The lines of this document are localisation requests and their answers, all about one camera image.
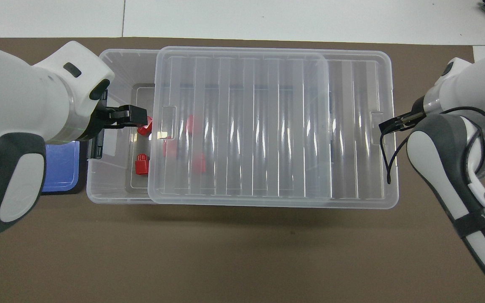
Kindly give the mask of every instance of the cable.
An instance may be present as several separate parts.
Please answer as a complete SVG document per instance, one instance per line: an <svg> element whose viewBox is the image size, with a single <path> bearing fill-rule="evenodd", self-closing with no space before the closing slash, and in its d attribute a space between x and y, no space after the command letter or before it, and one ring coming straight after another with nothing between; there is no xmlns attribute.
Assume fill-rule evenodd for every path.
<svg viewBox="0 0 485 303"><path fill-rule="evenodd" d="M477 166L477 169L475 169L475 174L478 174L480 169L482 168L482 165L484 163L483 159L485 159L485 140L484 140L484 133L482 131L482 127L480 125L478 125L477 123L473 122L471 119L469 119L468 117L465 117L465 116L462 116L464 117L465 119L467 119L469 122L471 122L472 125L474 125L476 128L477 128L477 138L479 138L480 140L480 146L481 146L481 149L480 149L480 152L481 152L481 155L480 155L480 162L479 162L479 165ZM470 153L470 147L469 149L467 150L467 153L466 153L466 157L468 157Z"/></svg>
<svg viewBox="0 0 485 303"><path fill-rule="evenodd" d="M465 146L465 153L464 153L464 158L462 159L462 162L463 162L464 174L466 177L467 184L471 182L471 178L469 177L469 167L468 167L469 153L471 152L471 148L473 147L473 144L478 138L480 138L480 136L481 136L480 126L477 126L477 131L473 134L473 136L471 137L471 139L469 139L469 142L467 142L467 145Z"/></svg>
<svg viewBox="0 0 485 303"><path fill-rule="evenodd" d="M452 112L455 112L455 111L475 111L475 112L477 112L480 115L483 115L485 117L485 111L478 109L477 107L472 107L472 106L458 106L458 107L454 107L452 109L447 109L446 111L442 111L442 112L440 112L440 114L448 114L448 113L452 113Z"/></svg>
<svg viewBox="0 0 485 303"><path fill-rule="evenodd" d="M452 113L452 112L455 112L455 111L475 111L475 112L478 112L479 114L483 115L485 117L485 111L481 110L481 109L477 109L477 107L472 107L472 106L458 106L458 107L454 107L453 109L447 109L446 111L442 111L441 114L448 114L448 113ZM471 146L474 144L474 141L477 139L477 138L481 138L481 144L483 144L483 137L481 137L481 128L480 126L478 126L477 124L473 123L473 125L475 127L477 127L477 132L473 135L473 137L471 138L471 140L469 141L469 143L467 144L466 146L466 150L470 150ZM404 128L402 130L408 130L408 129L411 129L413 127L415 127L416 125L412 125L412 126L409 126L407 128ZM390 130L394 127L394 125L390 125L389 127L383 129L383 131L381 132L381 136L379 136L379 146L381 147L381 153L383 154L383 162L385 162L385 169L386 169L386 182L388 184L390 184L392 182L392 177L391 177L391 171L392 171L392 164L394 163L394 160L396 159L396 156L398 155L398 153L400 152L400 150L402 149L402 147L407 143L409 136L407 136L403 141L402 143L400 143L400 145L398 146L398 148L396 148L396 150L394 151L394 154L392 154L392 157L390 159L390 162L387 161L386 159L386 154L385 154L385 146L383 144L383 138L385 137L386 134L389 134Z"/></svg>
<svg viewBox="0 0 485 303"><path fill-rule="evenodd" d="M396 150L394 151L394 154L392 154L392 157L390 158L389 166L387 166L386 168L386 182L388 184L391 183L390 172L392 170L392 164L394 163L394 160L396 159L396 156L398 155L402 147L408 142L409 137L410 137L410 134L402 141L402 143L400 143L400 145L398 146L398 148L396 148Z"/></svg>

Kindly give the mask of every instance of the red block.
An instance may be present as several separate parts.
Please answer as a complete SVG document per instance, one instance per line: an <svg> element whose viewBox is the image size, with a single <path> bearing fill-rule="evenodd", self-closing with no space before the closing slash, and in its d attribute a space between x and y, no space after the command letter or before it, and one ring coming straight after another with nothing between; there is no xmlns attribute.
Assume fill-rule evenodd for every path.
<svg viewBox="0 0 485 303"><path fill-rule="evenodd" d="M194 132L194 115L188 115L188 118L187 118L187 133L189 135L191 135L192 132Z"/></svg>
<svg viewBox="0 0 485 303"><path fill-rule="evenodd" d="M137 175L147 175L149 173L149 161L146 154L139 154L134 167Z"/></svg>
<svg viewBox="0 0 485 303"><path fill-rule="evenodd" d="M149 136L152 131L152 118L147 116L147 125L138 127L138 134L142 136Z"/></svg>
<svg viewBox="0 0 485 303"><path fill-rule="evenodd" d="M207 171L207 163L205 162L205 154L202 154L202 173Z"/></svg>

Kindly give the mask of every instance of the transparent lid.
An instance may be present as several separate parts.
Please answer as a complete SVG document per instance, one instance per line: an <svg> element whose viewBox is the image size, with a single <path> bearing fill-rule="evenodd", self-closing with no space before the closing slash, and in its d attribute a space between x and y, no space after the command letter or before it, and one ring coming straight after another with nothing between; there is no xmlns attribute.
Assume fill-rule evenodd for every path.
<svg viewBox="0 0 485 303"><path fill-rule="evenodd" d="M150 198L392 207L396 171L395 183L387 185L375 132L392 117L390 74L380 52L163 48L149 109ZM389 151L393 146L387 142Z"/></svg>

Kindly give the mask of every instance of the plastic storage bin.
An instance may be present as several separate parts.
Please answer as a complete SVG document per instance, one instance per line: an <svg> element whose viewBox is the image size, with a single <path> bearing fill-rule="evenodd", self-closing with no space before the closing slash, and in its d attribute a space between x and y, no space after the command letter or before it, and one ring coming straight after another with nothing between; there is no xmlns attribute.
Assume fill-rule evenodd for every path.
<svg viewBox="0 0 485 303"><path fill-rule="evenodd" d="M108 106L153 104L158 50L105 50L100 58L115 73L108 88ZM95 203L153 203L147 175L134 173L138 154L149 154L150 140L135 128L106 129L102 159L89 159L87 195Z"/></svg>
<svg viewBox="0 0 485 303"><path fill-rule="evenodd" d="M152 54L101 55L116 73L108 102L146 107L154 123L150 138L134 130L106 133L105 140L117 137L116 155L90 160L94 202L369 209L397 203L396 167L388 185L379 150L378 124L393 116L386 54L168 47L158 53L156 75L146 71ZM156 90L154 102L138 93L143 88ZM385 145L392 154L393 138ZM137 176L134 157L149 146L149 178Z"/></svg>

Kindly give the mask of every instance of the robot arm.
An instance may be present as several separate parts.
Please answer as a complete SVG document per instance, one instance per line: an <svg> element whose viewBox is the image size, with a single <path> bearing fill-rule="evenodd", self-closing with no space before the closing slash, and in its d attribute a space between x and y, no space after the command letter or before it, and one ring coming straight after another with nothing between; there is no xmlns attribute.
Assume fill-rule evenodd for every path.
<svg viewBox="0 0 485 303"><path fill-rule="evenodd" d="M413 128L409 161L431 187L485 274L485 59L454 58L412 111L385 121L383 133Z"/></svg>
<svg viewBox="0 0 485 303"><path fill-rule="evenodd" d="M147 124L144 109L99 104L113 79L114 73L77 42L34 66L0 51L0 232L37 201L46 143L88 140L102 128Z"/></svg>
<svg viewBox="0 0 485 303"><path fill-rule="evenodd" d="M471 121L461 115L430 115L415 127L407 151L485 274L485 188L477 177L485 148Z"/></svg>

